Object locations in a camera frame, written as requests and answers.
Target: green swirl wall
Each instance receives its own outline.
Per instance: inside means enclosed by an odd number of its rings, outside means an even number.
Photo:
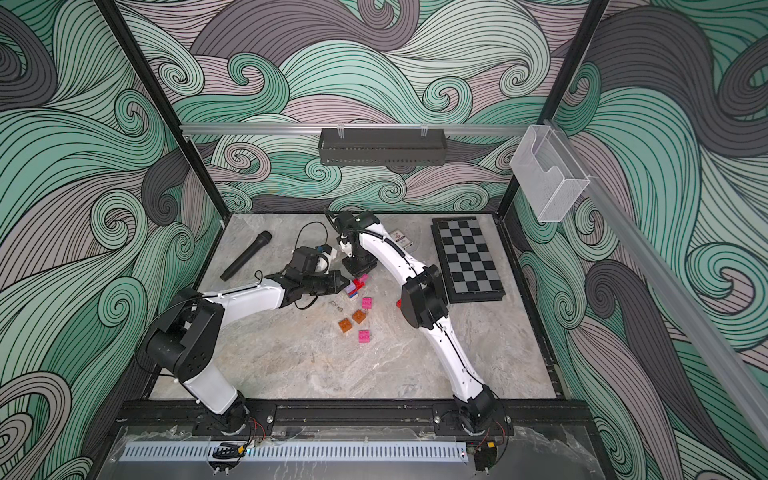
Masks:
[[[627,0],[628,8],[643,0]],[[118,0],[182,122],[531,124],[587,0]],[[495,211],[520,138],[327,167],[317,137],[200,135],[236,212]]]
[[[118,379],[146,383],[137,341],[218,231],[96,5],[0,2],[0,475],[88,474]]]
[[[768,2],[608,12],[555,120],[768,386]],[[768,452],[589,198],[511,236],[620,478],[768,478]]]

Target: clear acrylic holder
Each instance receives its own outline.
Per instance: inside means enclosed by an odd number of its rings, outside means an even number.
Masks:
[[[563,220],[589,185],[568,136],[551,125],[528,127],[510,166],[542,223]]]

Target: red wire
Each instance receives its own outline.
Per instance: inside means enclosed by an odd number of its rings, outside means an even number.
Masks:
[[[488,433],[490,433],[490,432],[491,432],[491,429],[487,429],[487,430],[485,430],[485,436],[484,436],[484,437],[482,438],[482,440],[480,441],[480,445],[478,445],[478,447],[482,447],[482,444],[484,444],[484,443],[485,443],[485,439],[486,439],[486,438],[488,438]]]
[[[251,420],[253,420],[253,426],[254,427],[255,426],[259,426],[261,428],[261,431],[263,432],[263,434],[261,436],[261,440],[259,441],[259,443],[261,443],[266,438],[266,430],[264,429],[264,427],[261,426],[261,424],[259,422],[256,421],[256,419],[251,419]]]
[[[498,427],[502,430],[502,434],[504,435],[504,437],[503,437],[504,438],[504,442],[506,442],[507,441],[507,431],[504,430],[504,427],[502,427],[502,424],[499,423],[497,420],[494,420],[494,422],[496,422],[496,425],[498,425]]]

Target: gray marble surface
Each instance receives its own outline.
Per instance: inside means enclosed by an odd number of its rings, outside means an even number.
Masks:
[[[454,331],[485,383],[502,398],[554,398],[554,390],[525,313],[514,277],[493,219],[475,215],[494,257],[507,295],[500,302],[450,305]],[[401,230],[414,245],[418,260],[438,264],[430,226],[435,215],[379,215],[388,231]],[[302,225],[323,215],[235,215],[211,260],[200,291],[221,290],[253,281],[256,270],[269,274],[290,260]],[[329,244],[338,247],[330,225]],[[272,241],[229,281],[223,270],[262,230]],[[323,243],[323,228],[314,224],[301,235],[299,245]],[[339,259],[331,266],[340,268]],[[363,296],[373,308],[361,325],[342,333],[338,322],[360,308]],[[245,396],[272,399],[327,398],[450,398],[448,377],[427,339],[402,318],[396,307],[400,287],[383,267],[369,274],[362,295],[349,299],[344,292],[321,296],[314,306],[298,310],[288,306],[256,313],[224,327],[213,361]],[[335,302],[343,311],[331,304]],[[306,305],[309,299],[300,300]],[[370,331],[370,343],[358,343],[358,330]],[[152,399],[184,399],[189,395],[172,379],[160,377]]]

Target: black metal frame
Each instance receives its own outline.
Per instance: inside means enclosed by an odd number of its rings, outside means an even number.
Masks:
[[[141,82],[144,84],[147,92],[150,95],[151,100],[154,102],[155,107],[161,114],[161,117],[170,128],[174,139],[179,144],[187,161],[189,161],[195,174],[203,184],[205,191],[208,193],[210,199],[214,202],[214,206],[217,208],[221,215],[225,228],[229,219],[231,218],[231,212],[224,203],[223,198],[219,190],[216,188],[213,180],[207,172],[205,163],[200,157],[199,152],[195,148],[194,144],[188,141],[182,134],[180,129],[180,120],[176,115],[173,107],[168,101],[165,93],[163,92],[157,78],[151,71],[151,67],[144,57],[141,49],[138,46],[135,38],[131,34],[125,20],[118,10],[114,0],[95,0],[101,14],[104,16],[107,24],[113,31],[116,39],[120,43],[120,46],[124,50],[128,60],[133,65],[135,71]],[[568,53],[565,58],[565,62],[558,72],[558,76],[555,80],[554,86],[545,102],[544,107],[539,115],[539,124],[544,120],[551,120],[560,104],[566,89],[571,83],[571,79],[575,75],[581,59],[584,57],[584,53],[587,50],[589,41],[594,34],[595,29],[598,26],[604,10],[608,4],[608,0],[591,0],[590,5],[584,15],[584,18],[579,26],[576,36],[571,43]],[[552,400],[515,400],[505,399],[502,400],[506,414],[511,416],[512,424],[532,424],[532,423],[544,423],[544,422],[560,422],[563,424],[581,424],[587,428],[590,440],[592,441],[595,454],[603,468],[606,478],[613,480],[615,472],[611,466],[610,458],[608,457],[604,446],[602,444],[600,435],[592,420],[592,415],[589,412],[587,404],[574,400],[563,400],[564,392],[557,373],[554,370],[556,358],[554,357],[553,349],[549,343],[543,323],[538,314],[538,309],[535,305],[528,283],[525,280],[525,276],[522,273],[521,267],[518,263],[517,256],[512,248],[511,240],[504,225],[504,216],[508,212],[512,205],[514,196],[517,194],[519,188],[519,182],[514,176],[511,178],[507,190],[502,197],[496,211],[485,212],[472,212],[474,214],[494,214],[495,223],[502,239],[502,245],[507,255],[510,267],[515,277],[515,282],[518,286],[518,291],[521,294],[525,310],[531,320],[531,326],[536,336],[536,340],[541,350],[542,358],[547,366],[548,373],[550,375],[553,388],[555,390],[557,399]],[[317,214],[316,211],[303,211],[296,210],[290,212],[280,212],[282,214]],[[376,212],[378,214],[401,214],[400,211],[382,211]],[[431,211],[431,212],[415,212],[419,214],[456,214],[455,211]],[[214,247],[209,252],[200,275],[196,279],[195,286],[199,285],[203,278],[207,265],[216,250],[216,245],[220,242],[223,235],[224,228],[219,232],[216,240],[214,241]],[[154,384],[157,381],[157,375],[152,375],[150,381],[147,384],[142,400],[128,401],[123,405],[115,423],[108,434],[107,441],[104,442],[104,448],[99,455],[94,458],[94,465],[91,468],[88,478],[95,478],[98,474],[101,464],[106,458],[109,449],[113,441],[117,438],[120,427],[124,425],[167,425],[172,422],[174,424],[186,424],[189,427],[195,428],[201,415],[204,416],[204,408],[196,404],[194,401],[150,401],[149,395],[154,388]],[[247,404],[251,408],[254,416],[260,420],[261,425],[264,425],[267,432],[272,434],[273,428],[278,425],[281,428],[281,432],[286,437],[289,436],[291,429],[301,429],[307,426],[320,426],[320,425],[397,425],[397,426],[409,426],[414,429],[431,429],[431,431],[440,435],[456,435],[457,439],[466,441],[468,444],[477,442],[477,438],[464,435],[463,431],[451,430],[450,422],[441,422],[435,424],[431,419],[434,415],[443,416],[447,412],[455,411],[455,401],[453,399],[437,399],[437,400],[247,400]],[[407,405],[409,408],[404,409],[402,406]],[[291,415],[299,412],[300,415],[292,417]],[[273,416],[275,422],[268,423],[266,421],[267,416]],[[411,419],[411,422],[405,422],[404,418]],[[206,426],[204,423],[198,427],[200,429],[209,429],[210,426]]]
[[[139,44],[136,42],[136,38],[131,34],[131,30],[128,28],[127,23],[123,15],[118,10],[118,6],[114,3],[114,0],[94,0],[99,11],[101,11],[104,20],[112,30],[113,35],[118,40],[118,43],[123,49],[128,61],[133,65],[136,75],[138,75],[141,83],[147,89],[147,93],[150,99],[154,103],[157,111],[160,112],[160,116],[165,121],[166,125],[170,129],[170,132],[174,136],[176,143],[179,145],[181,152],[189,162],[192,170],[194,170],[197,178],[203,184],[203,188],[208,193],[211,201],[214,202],[216,210],[221,215],[224,223],[230,220],[232,213],[227,205],[224,203],[224,198],[221,197],[221,193],[216,188],[213,179],[208,174],[208,170],[205,168],[203,159],[200,158],[200,154],[197,152],[195,146],[189,142],[181,133],[181,121],[176,115],[176,111],[170,105],[168,98],[165,96],[163,89],[160,86],[160,82],[157,81],[149,62],[144,57],[144,54],[139,48]]]
[[[552,388],[554,389],[555,397],[558,399],[564,399],[565,393],[563,390],[563,385],[561,383],[560,377],[557,374],[557,371],[554,369],[554,365],[557,364],[557,359],[554,356],[552,345],[549,343],[549,339],[547,338],[544,323],[541,321],[541,317],[538,314],[536,302],[534,301],[533,295],[531,295],[531,291],[528,288],[528,282],[525,280],[525,275],[523,275],[522,268],[518,262],[518,257],[515,255],[515,251],[512,249],[512,241],[509,238],[509,232],[507,231],[507,227],[504,225],[503,219],[495,218],[495,223],[498,235],[502,239],[504,252],[507,254],[509,266],[512,269],[512,276],[515,277],[515,283],[517,283],[518,292],[520,293],[520,297],[523,301],[523,307],[525,308],[525,312],[528,314],[528,320],[531,322],[531,329],[533,329],[533,334],[536,337],[538,349],[541,351],[541,357],[544,359],[544,364],[547,366],[547,372],[549,373],[549,379],[552,382]]]
[[[565,92],[571,85],[571,80],[576,75],[576,71],[581,65],[581,59],[584,58],[584,54],[589,48],[589,42],[592,41],[594,31],[598,29],[598,24],[603,18],[606,7],[610,0],[591,0],[587,6],[587,11],[584,13],[584,17],[581,20],[581,24],[576,31],[576,35],[571,41],[571,46],[568,48],[568,53],[565,55],[563,65],[560,67],[558,76],[554,80],[552,89],[549,91],[547,100],[544,102],[544,107],[541,108],[541,113],[538,115],[536,124],[542,125],[546,120],[552,120],[554,114],[558,111],[560,102],[565,96]],[[504,193],[502,202],[498,205],[497,215],[504,216],[512,205],[512,199],[515,198],[515,194],[518,191],[520,184],[510,182],[507,186],[507,190]]]
[[[602,439],[594,424],[586,402],[575,400],[520,400],[502,399],[510,425],[535,426],[542,424],[582,425],[586,428],[595,457],[607,480],[615,480]],[[340,426],[397,427],[411,429],[416,435],[434,433],[437,436],[455,437],[459,442],[476,446],[481,438],[467,435],[451,415],[456,404],[453,399],[427,400],[262,400],[247,399],[246,405],[255,420],[264,428],[266,435],[276,439],[311,439],[314,429]],[[104,446],[94,458],[89,478],[95,478],[107,458],[111,446],[125,426],[171,427],[178,425],[193,435],[211,436],[213,440],[245,439],[248,432],[238,436],[222,436],[206,422],[199,423],[206,410],[192,400],[134,400],[123,404]],[[490,435],[502,435],[494,424]]]

